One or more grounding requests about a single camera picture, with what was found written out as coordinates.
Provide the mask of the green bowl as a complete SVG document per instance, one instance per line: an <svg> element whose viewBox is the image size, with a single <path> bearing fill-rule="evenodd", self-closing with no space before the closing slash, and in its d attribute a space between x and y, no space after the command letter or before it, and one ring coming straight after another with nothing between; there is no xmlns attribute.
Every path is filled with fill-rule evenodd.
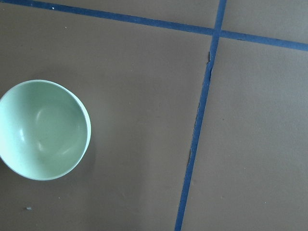
<svg viewBox="0 0 308 231"><path fill-rule="evenodd" d="M81 100L47 80L29 80L0 100L0 157L31 180L54 180L72 171L91 138L90 117Z"/></svg>

